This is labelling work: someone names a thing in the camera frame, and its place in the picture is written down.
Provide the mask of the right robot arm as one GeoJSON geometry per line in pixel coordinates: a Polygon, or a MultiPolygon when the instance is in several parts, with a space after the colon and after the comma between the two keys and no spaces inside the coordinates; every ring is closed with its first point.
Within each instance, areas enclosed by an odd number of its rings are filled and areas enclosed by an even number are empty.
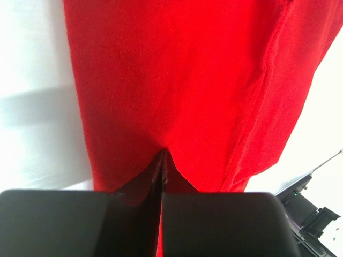
{"type": "Polygon", "coordinates": [[[316,207],[302,195],[308,189],[316,170],[342,154],[342,150],[312,169],[306,175],[277,191],[289,226],[302,256],[337,256],[338,233],[342,232],[342,217],[327,207],[316,207]]]}

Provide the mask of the red t-shirt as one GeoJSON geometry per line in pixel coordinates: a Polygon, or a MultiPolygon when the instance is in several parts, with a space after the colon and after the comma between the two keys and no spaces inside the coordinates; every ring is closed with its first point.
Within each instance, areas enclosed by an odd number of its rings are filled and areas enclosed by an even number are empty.
{"type": "MultiPolygon", "coordinates": [[[[342,28],[342,1],[64,1],[94,188],[170,152],[203,193],[270,168],[342,28]]],[[[162,194],[155,256],[162,247],[162,194]]]]}

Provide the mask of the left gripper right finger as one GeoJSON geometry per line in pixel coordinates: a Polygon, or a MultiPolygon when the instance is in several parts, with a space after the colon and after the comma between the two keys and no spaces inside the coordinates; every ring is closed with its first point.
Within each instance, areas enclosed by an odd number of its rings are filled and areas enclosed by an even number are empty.
{"type": "Polygon", "coordinates": [[[203,193],[163,155],[164,256],[298,256],[280,201],[269,193],[203,193]]]}

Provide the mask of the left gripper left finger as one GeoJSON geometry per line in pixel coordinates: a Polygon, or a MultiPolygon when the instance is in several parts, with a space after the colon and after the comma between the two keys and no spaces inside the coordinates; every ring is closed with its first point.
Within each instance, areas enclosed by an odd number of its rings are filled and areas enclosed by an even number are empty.
{"type": "Polygon", "coordinates": [[[155,256],[162,154],[113,193],[1,193],[1,256],[155,256]]]}

